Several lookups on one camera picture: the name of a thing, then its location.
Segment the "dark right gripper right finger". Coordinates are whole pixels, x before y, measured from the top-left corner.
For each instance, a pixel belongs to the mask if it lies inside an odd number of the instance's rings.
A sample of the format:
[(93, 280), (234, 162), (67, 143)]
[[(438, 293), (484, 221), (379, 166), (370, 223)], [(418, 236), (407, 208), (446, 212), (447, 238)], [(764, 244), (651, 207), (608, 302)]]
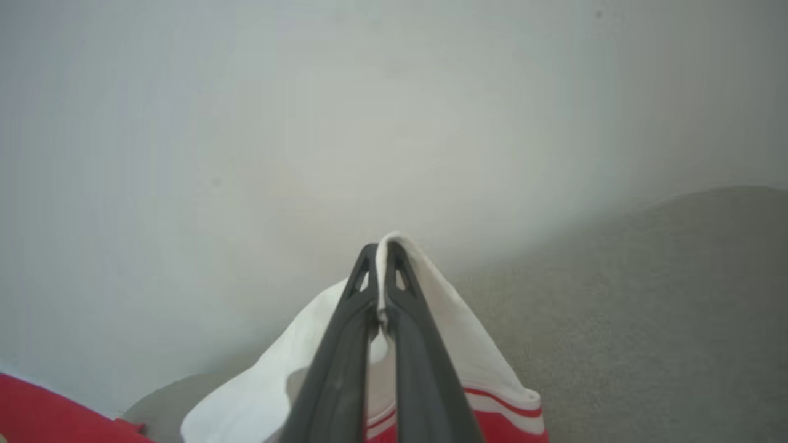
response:
[(389, 242), (385, 257), (386, 331), (396, 346), (397, 441), (484, 441), (408, 253)]

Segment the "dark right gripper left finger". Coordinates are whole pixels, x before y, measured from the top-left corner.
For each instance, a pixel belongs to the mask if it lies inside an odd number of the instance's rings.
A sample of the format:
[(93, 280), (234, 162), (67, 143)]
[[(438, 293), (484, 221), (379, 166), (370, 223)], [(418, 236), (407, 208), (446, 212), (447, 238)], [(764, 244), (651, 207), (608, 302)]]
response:
[(378, 331), (377, 244), (360, 252), (283, 426), (281, 442), (363, 442), (369, 345)]

